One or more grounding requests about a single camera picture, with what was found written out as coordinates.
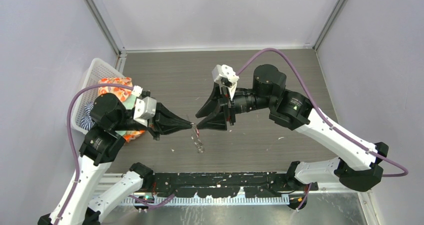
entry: white plastic basket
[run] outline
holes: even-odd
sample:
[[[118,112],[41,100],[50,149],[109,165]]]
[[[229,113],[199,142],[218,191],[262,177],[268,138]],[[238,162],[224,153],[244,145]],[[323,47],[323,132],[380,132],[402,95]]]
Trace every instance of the white plastic basket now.
[[[91,62],[90,67],[85,71],[84,75],[79,82],[79,89],[86,88],[88,86],[99,83],[100,79],[104,78],[123,78],[120,72],[118,72],[111,65],[106,63],[100,58],[94,58]],[[76,100],[75,105],[72,109],[72,117],[70,119],[70,126],[72,129],[80,131],[86,134],[88,131],[81,127],[81,119],[85,116],[84,106],[89,102],[94,102],[98,97],[98,89],[91,89],[84,92]]]

